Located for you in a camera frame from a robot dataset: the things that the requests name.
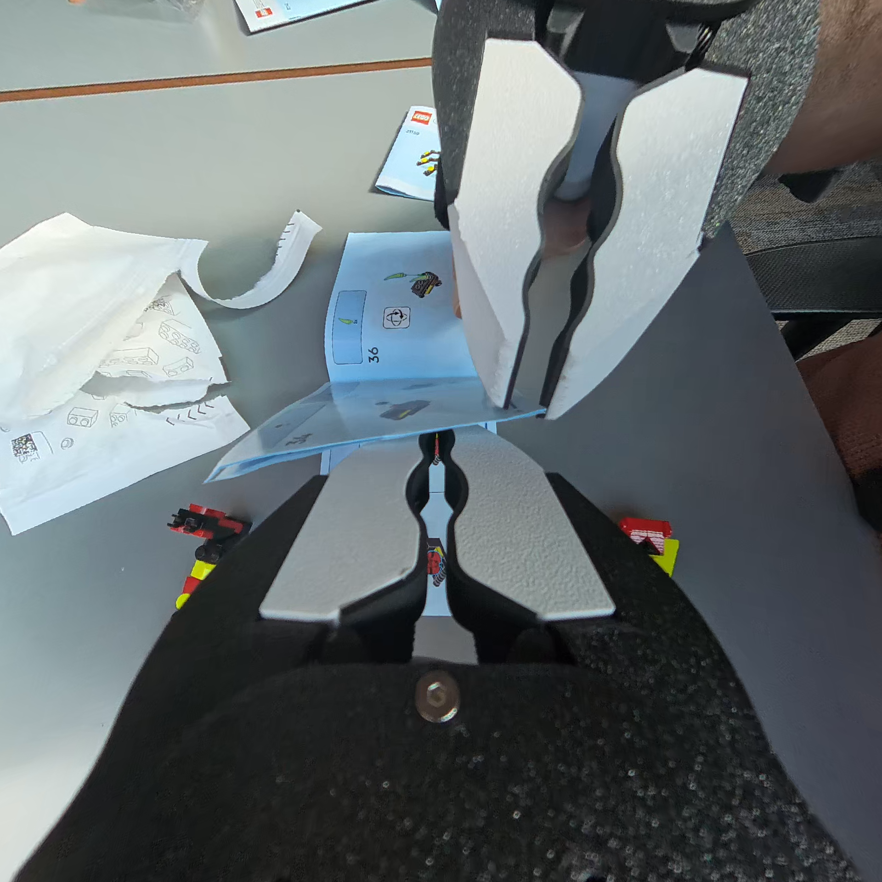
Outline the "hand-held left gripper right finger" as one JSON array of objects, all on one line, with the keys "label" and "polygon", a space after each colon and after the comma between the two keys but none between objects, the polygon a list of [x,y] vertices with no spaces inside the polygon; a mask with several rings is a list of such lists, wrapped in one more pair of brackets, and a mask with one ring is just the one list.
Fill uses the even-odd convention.
[{"label": "hand-held left gripper right finger", "polygon": [[610,616],[615,603],[545,471],[503,437],[458,429],[447,455],[447,578],[465,625]]}]

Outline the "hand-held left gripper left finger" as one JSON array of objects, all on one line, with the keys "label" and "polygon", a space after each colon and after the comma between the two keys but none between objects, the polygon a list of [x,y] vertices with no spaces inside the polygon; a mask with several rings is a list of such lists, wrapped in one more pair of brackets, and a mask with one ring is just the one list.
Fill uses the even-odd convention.
[{"label": "hand-held left gripper left finger", "polygon": [[424,450],[369,444],[327,476],[260,606],[265,619],[364,624],[424,610]]}]

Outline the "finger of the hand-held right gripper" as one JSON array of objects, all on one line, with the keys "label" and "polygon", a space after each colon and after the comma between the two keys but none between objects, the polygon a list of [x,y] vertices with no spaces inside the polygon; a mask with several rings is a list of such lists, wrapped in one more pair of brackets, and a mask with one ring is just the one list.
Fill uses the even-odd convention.
[{"label": "finger of the hand-held right gripper", "polygon": [[470,357],[499,408],[511,405],[526,341],[544,201],[569,159],[582,108],[578,81],[539,43],[485,41],[449,220]]},{"label": "finger of the hand-held right gripper", "polygon": [[548,420],[610,375],[698,260],[748,83],[702,66],[673,72],[641,88],[617,117],[612,215],[586,258],[587,301],[548,363]]}]

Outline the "blue instruction booklet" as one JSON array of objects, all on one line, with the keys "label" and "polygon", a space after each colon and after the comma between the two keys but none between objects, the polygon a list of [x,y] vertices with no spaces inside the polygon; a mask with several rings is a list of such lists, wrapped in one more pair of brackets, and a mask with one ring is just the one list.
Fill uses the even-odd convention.
[{"label": "blue instruction booklet", "polygon": [[447,233],[351,233],[325,317],[329,381],[245,435],[209,481],[322,457],[322,475],[369,443],[543,413],[486,397],[452,307]]},{"label": "blue instruction booklet", "polygon": [[433,201],[439,148],[435,108],[412,106],[391,144],[374,188],[388,195]]},{"label": "blue instruction booklet", "polygon": [[442,10],[441,1],[236,1],[233,5],[249,35],[318,22],[358,35],[400,30],[410,35],[434,25]]}]

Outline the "person's right forearm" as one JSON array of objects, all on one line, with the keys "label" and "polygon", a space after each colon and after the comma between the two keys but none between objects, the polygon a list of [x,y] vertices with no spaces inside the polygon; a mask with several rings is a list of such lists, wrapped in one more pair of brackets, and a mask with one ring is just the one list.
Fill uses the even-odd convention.
[{"label": "person's right forearm", "polygon": [[765,173],[831,170],[880,155],[881,3],[823,1],[809,90]]}]

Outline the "person's right hand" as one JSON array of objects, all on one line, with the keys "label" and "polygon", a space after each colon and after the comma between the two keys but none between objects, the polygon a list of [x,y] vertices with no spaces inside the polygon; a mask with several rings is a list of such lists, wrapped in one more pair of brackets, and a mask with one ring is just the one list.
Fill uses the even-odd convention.
[{"label": "person's right hand", "polygon": [[591,198],[568,201],[551,198],[543,211],[543,259],[562,258],[577,251],[588,238]]}]

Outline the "small red yellow brick model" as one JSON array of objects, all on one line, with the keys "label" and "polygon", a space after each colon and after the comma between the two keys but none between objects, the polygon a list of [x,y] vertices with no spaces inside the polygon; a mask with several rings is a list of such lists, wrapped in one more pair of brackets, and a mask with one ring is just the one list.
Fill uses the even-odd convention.
[{"label": "small red yellow brick model", "polygon": [[680,543],[669,522],[629,516],[621,519],[618,526],[667,576],[673,577]]}]

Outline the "long red yellow brick model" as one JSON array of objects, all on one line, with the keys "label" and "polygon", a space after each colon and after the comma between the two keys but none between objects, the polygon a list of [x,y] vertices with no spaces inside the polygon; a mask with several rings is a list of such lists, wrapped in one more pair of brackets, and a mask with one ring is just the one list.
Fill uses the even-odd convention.
[{"label": "long red yellow brick model", "polygon": [[194,553],[192,569],[175,600],[177,611],[182,609],[220,560],[249,534],[251,527],[250,521],[194,503],[173,514],[168,528],[177,534],[198,538],[201,542]]}]

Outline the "black chair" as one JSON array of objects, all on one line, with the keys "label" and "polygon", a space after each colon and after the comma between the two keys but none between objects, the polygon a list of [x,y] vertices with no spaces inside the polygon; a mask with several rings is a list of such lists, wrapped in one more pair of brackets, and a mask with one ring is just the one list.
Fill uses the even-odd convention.
[{"label": "black chair", "polygon": [[880,334],[881,237],[851,237],[762,249],[746,257],[794,360],[853,321]]}]

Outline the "reddish brown trouser leg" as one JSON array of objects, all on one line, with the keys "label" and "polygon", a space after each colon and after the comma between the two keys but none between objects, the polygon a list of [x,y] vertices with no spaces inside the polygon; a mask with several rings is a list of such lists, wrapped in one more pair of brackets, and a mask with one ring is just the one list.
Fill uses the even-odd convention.
[{"label": "reddish brown trouser leg", "polygon": [[864,520],[881,533],[881,337],[797,362],[852,482]]}]

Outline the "torn white paper bag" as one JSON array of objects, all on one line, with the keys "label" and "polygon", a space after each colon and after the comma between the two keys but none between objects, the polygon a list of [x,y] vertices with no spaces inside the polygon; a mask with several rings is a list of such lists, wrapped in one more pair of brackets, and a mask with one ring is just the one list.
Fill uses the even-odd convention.
[{"label": "torn white paper bag", "polygon": [[12,535],[249,431],[197,300],[248,311],[293,282],[322,227],[297,211],[250,290],[207,293],[207,242],[46,220],[1,252],[1,509]]}]

